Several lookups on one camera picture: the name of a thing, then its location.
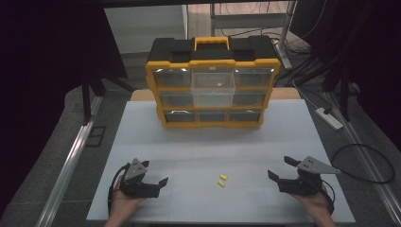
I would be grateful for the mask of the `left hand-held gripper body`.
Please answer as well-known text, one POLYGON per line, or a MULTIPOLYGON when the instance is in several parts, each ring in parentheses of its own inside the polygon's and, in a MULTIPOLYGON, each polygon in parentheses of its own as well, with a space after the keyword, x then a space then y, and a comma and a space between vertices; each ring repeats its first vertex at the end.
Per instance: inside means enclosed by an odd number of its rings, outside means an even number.
POLYGON ((158 184, 144 183, 147 168, 137 158, 134 158, 124 172, 120 184, 121 191, 131 198, 158 198, 158 184))

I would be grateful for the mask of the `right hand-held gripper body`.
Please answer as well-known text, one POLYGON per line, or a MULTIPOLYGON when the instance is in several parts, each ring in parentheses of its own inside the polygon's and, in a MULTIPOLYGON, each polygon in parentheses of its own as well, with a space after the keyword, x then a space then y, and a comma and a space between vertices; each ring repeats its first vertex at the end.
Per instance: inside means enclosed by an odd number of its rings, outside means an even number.
POLYGON ((284 193, 312 196, 316 195, 322 188, 322 174, 341 174, 341 171, 311 156, 299 161, 297 173, 294 180, 279 178, 277 184, 279 190, 284 193))

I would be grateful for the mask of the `clear plastic drawer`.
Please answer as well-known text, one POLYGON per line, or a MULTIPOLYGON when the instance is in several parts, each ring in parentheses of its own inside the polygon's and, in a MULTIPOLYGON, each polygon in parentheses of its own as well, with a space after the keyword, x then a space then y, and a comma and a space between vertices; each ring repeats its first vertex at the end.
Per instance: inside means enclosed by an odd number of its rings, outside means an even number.
POLYGON ((196 108, 231 107, 235 94, 234 74, 193 73, 191 94, 196 108))

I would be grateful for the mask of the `person's right hand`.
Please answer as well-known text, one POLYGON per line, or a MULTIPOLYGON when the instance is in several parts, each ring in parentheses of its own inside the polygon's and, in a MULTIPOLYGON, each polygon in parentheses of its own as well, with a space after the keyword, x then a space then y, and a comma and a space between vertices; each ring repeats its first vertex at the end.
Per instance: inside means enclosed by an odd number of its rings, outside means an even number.
POLYGON ((297 200, 312 218, 321 218, 330 214, 329 203, 321 193, 313 196, 291 194, 291 197, 297 200))

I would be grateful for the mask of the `person's left hand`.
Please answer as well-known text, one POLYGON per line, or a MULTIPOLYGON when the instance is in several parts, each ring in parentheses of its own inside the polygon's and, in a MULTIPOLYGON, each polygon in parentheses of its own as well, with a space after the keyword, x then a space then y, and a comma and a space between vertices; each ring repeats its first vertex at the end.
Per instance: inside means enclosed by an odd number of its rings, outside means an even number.
POLYGON ((111 218, 126 220, 131 217, 138 206, 146 200, 146 198, 133 199, 126 196, 120 189, 121 179, 117 180, 112 191, 112 208, 110 212, 111 218))

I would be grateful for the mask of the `white power strip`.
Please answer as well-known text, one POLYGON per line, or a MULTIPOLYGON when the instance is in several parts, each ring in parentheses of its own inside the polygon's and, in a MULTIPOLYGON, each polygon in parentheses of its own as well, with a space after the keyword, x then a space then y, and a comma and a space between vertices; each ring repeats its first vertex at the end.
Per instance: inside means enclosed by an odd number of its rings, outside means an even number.
POLYGON ((343 125, 331 113, 324 112, 324 108, 317 109, 315 113, 333 130, 337 131, 343 128, 343 125))

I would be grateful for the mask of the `yellow black drawer organizer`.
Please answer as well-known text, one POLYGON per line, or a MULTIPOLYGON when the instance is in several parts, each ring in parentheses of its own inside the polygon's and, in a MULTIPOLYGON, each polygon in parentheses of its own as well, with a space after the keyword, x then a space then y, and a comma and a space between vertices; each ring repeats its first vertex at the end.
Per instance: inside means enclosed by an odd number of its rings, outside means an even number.
POLYGON ((280 68, 268 36, 158 38, 146 62, 146 80, 156 100, 156 113, 166 127, 258 127, 263 124, 280 68), (235 79, 232 106, 196 108, 192 74, 229 72, 235 79))

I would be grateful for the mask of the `dark curtain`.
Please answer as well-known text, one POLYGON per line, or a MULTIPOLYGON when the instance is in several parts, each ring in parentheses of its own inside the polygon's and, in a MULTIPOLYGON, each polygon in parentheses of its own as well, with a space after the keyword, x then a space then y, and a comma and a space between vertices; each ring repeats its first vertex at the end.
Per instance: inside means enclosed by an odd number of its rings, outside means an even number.
POLYGON ((331 75, 359 88, 357 101, 401 150, 401 0, 298 0, 290 31, 306 41, 331 75))
POLYGON ((101 0, 0 0, 0 216, 84 74, 126 74, 101 0))

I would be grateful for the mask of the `white panel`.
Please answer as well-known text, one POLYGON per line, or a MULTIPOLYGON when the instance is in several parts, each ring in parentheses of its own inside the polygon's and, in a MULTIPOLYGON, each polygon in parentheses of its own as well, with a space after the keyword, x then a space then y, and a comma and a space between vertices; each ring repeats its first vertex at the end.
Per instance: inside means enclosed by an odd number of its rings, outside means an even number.
POLYGON ((104 9, 121 54, 149 52, 156 38, 187 38, 184 5, 104 9))

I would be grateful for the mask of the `metal floor rail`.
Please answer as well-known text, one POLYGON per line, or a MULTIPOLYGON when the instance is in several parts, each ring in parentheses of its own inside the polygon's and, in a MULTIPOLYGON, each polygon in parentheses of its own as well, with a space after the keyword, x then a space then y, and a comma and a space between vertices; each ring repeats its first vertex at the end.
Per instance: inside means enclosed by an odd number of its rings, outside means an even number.
POLYGON ((79 128, 78 135, 76 136, 75 141, 69 150, 69 153, 62 166, 59 177, 57 178, 53 186, 53 189, 47 199, 47 202, 44 206, 43 211, 39 216, 39 219, 35 227, 51 227, 54 218, 57 215, 58 210, 60 208, 62 198, 72 179, 80 155, 84 149, 87 139, 89 138, 89 134, 94 126, 96 115, 102 101, 103 101, 102 96, 96 96, 92 104, 90 105, 89 120, 87 123, 85 123, 79 128))
MULTIPOLYGON (((357 157, 361 162, 364 170, 372 181, 383 181, 384 177, 379 172, 373 158, 369 154, 369 150, 362 146, 362 142, 357 135, 354 126, 346 120, 340 111, 340 104, 333 93, 324 92, 323 95, 332 105, 332 113, 343 125, 343 132, 348 141, 357 146, 357 157)), ((395 227, 401 227, 401 203, 398 201, 388 183, 376 183, 375 190, 379 198, 382 200, 387 212, 389 213, 392 223, 395 227)))

